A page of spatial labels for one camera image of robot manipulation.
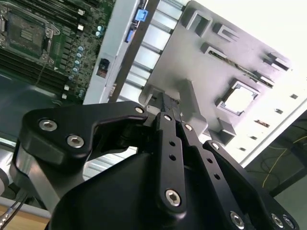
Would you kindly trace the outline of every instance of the silver screw head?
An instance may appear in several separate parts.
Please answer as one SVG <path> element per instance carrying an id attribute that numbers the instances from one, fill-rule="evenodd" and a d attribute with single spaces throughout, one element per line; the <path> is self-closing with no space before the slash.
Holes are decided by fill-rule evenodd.
<path id="1" fill-rule="evenodd" d="M 45 119 L 39 122 L 39 127 L 44 131 L 51 132 L 56 130 L 58 128 L 58 125 L 54 121 Z"/>
<path id="2" fill-rule="evenodd" d="M 144 110 L 141 109 L 140 107 L 135 107 L 135 111 L 140 113 L 140 114 L 143 114 L 144 113 Z"/>
<path id="3" fill-rule="evenodd" d="M 220 147 L 217 145 L 217 144 L 215 144 L 215 143 L 212 143 L 212 146 L 216 149 L 216 150 L 218 150 Z"/>
<path id="4" fill-rule="evenodd" d="M 168 116 L 168 115 L 164 115 L 164 118 L 165 118 L 166 120 L 168 120 L 168 121 L 171 121 L 171 120 L 172 120 L 172 118 L 171 118 L 170 116 Z"/>
<path id="5" fill-rule="evenodd" d="M 244 222 L 242 218 L 235 212 L 230 212 L 230 219 L 238 229 L 244 229 Z"/>
<path id="6" fill-rule="evenodd" d="M 271 214 L 271 217 L 272 217 L 273 222 L 282 229 L 283 228 L 282 221 L 273 213 Z"/>
<path id="7" fill-rule="evenodd" d="M 178 207 L 180 205 L 180 196 L 177 192 L 175 192 L 174 190 L 172 189 L 168 189 L 166 192 L 165 192 L 165 196 L 167 198 L 167 200 L 169 201 L 169 203 L 172 205 L 172 206 L 175 206 L 175 207 Z"/>
<path id="8" fill-rule="evenodd" d="M 188 130 L 188 131 L 192 131 L 192 127 L 189 124 L 185 124 L 184 127 Z"/>
<path id="9" fill-rule="evenodd" d="M 294 229 L 294 224 L 292 223 L 292 221 L 287 216 L 283 216 L 283 219 L 290 226 L 290 228 Z"/>
<path id="10" fill-rule="evenodd" d="M 84 145 L 84 140 L 80 136 L 71 135 L 67 138 L 67 144 L 73 148 L 78 149 Z"/>

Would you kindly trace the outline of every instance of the blue connector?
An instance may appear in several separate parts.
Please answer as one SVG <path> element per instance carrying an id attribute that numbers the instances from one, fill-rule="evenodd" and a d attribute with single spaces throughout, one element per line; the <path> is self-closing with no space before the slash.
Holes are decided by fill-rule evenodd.
<path id="1" fill-rule="evenodd" d="M 126 38 L 126 42 L 129 43 L 131 41 L 131 39 L 133 38 L 133 35 L 134 35 L 134 30 L 133 29 L 130 29 L 129 33 L 128 33 L 128 36 Z"/>
<path id="2" fill-rule="evenodd" d="M 138 10 L 138 12 L 135 15 L 134 20 L 144 22 L 146 20 L 147 15 L 148 15 L 147 10 Z"/>

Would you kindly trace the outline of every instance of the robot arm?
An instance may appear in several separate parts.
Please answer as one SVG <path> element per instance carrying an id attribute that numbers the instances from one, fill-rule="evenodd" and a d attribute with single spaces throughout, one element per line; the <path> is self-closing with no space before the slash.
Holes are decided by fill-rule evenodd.
<path id="1" fill-rule="evenodd" d="M 48 230 L 292 230 L 297 222 L 215 141 L 133 102 L 31 111 L 11 171 L 52 213 Z M 84 181 L 84 164 L 138 147 Z"/>

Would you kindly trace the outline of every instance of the wooden surface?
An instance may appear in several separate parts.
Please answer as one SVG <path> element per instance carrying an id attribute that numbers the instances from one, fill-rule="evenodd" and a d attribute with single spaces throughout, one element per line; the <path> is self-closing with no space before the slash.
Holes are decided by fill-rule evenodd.
<path id="1" fill-rule="evenodd" d="M 7 207 L 0 206 L 0 215 L 6 210 Z M 25 212 L 18 212 L 5 230 L 44 230 L 48 222 L 48 219 Z"/>

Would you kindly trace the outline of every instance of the motherboard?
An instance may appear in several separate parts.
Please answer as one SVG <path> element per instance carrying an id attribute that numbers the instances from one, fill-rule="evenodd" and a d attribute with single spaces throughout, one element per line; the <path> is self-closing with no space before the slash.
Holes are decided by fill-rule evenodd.
<path id="1" fill-rule="evenodd" d="M 81 104 L 115 0 L 0 0 L 0 73 Z"/>

